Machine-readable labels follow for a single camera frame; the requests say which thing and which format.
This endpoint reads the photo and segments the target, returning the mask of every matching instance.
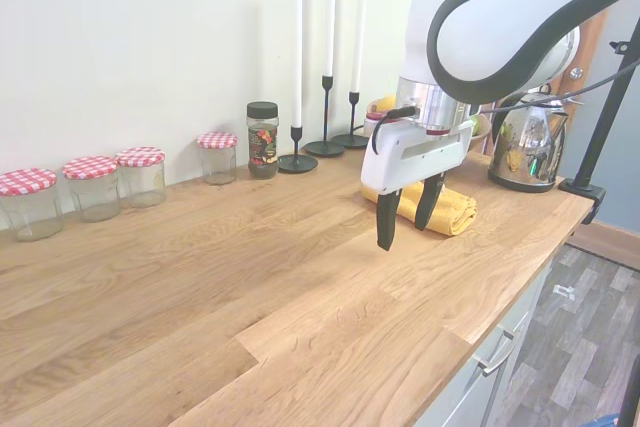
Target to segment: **empty glass jar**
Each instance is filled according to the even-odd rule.
[[[204,180],[224,185],[236,180],[236,145],[238,137],[227,132],[209,132],[198,136]]]
[[[120,213],[118,164],[105,156],[81,157],[62,168],[80,218],[100,222]]]
[[[164,158],[164,152],[155,147],[134,147],[116,155],[127,200],[134,207],[151,207],[167,198]]]
[[[62,230],[56,174],[23,169],[0,175],[0,209],[19,241],[50,237]]]

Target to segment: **stainless steel kettle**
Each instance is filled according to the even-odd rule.
[[[518,93],[502,102],[502,107],[538,101],[549,107],[525,107],[495,115],[489,178],[497,184],[521,192],[546,192],[554,186],[568,114],[562,102],[545,102],[549,97],[540,92]]]

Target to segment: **black lid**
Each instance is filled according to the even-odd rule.
[[[250,102],[247,104],[247,117],[252,119],[275,119],[278,116],[278,104],[274,102]]]

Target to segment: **white cabinet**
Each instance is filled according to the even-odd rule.
[[[531,283],[415,427],[494,425],[548,270]]]

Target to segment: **gray laminate floor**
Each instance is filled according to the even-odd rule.
[[[573,287],[573,298],[555,293],[556,285]],[[618,412],[640,354],[639,304],[640,273],[564,247],[495,427],[577,427]]]

